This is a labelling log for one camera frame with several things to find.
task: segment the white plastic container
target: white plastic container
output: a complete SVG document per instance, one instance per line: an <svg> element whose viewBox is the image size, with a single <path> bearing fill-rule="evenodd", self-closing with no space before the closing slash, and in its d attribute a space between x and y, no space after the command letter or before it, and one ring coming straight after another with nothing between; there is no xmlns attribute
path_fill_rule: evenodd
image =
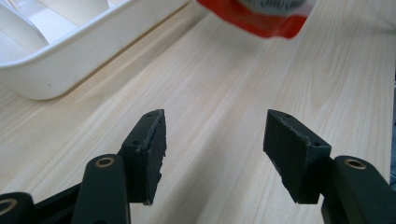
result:
<svg viewBox="0 0 396 224"><path fill-rule="evenodd" d="M44 36L48 33L47 46L27 55L22 54L18 59L0 62L0 81L30 99L44 100L59 96L187 2L188 0L109 2L109 9L80 26L75 22L67 25L65 21L61 32L66 35L50 36L50 31L43 31ZM32 20L46 21L46 18L39 17L40 15L34 15Z"/></svg>

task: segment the red package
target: red package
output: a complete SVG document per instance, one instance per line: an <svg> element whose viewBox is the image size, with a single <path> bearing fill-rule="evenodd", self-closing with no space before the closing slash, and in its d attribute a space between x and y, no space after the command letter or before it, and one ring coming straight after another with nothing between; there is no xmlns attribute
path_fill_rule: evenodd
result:
<svg viewBox="0 0 396 224"><path fill-rule="evenodd" d="M261 37L296 36L317 0L197 0L219 17Z"/></svg>

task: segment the label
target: label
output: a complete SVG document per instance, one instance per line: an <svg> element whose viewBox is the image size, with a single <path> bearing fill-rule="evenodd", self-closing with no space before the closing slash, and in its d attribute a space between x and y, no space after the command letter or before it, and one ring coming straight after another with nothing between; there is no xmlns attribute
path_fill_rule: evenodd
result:
<svg viewBox="0 0 396 224"><path fill-rule="evenodd" d="M274 15L288 16L301 7L306 0L238 0L242 5L253 12Z"/></svg>

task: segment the screw hole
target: screw hole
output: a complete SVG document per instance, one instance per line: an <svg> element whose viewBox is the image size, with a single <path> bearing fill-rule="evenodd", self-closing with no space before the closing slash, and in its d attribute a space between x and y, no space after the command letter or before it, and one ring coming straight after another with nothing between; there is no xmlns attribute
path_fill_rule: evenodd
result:
<svg viewBox="0 0 396 224"><path fill-rule="evenodd" d="M103 167L107 167L110 166L114 163L114 159L111 157L104 157L102 159L100 159L99 161L97 161L95 163L95 165L99 168L103 168Z"/></svg>
<svg viewBox="0 0 396 224"><path fill-rule="evenodd" d="M16 199L4 199L0 201L0 216L14 209L17 204L18 201Z"/></svg>
<svg viewBox="0 0 396 224"><path fill-rule="evenodd" d="M357 160L352 160L352 159L345 160L345 163L346 163L346 165L348 165L348 166L350 166L352 168L355 168L355 169L359 169L359 170L364 170L367 167L362 162L357 161Z"/></svg>

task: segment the wood grain surface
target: wood grain surface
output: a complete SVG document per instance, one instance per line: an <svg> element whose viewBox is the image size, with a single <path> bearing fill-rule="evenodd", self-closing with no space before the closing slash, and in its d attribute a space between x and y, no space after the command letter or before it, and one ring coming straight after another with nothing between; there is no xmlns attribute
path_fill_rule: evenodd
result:
<svg viewBox="0 0 396 224"><path fill-rule="evenodd" d="M133 223L322 223L320 205L295 204L262 151L266 111L292 114L332 157L360 157L388 181L395 9L321 0L286 40L189 4L61 97L27 100L1 84L0 193L39 202L73 186L164 108L163 178L154 205L131 206Z"/></svg>

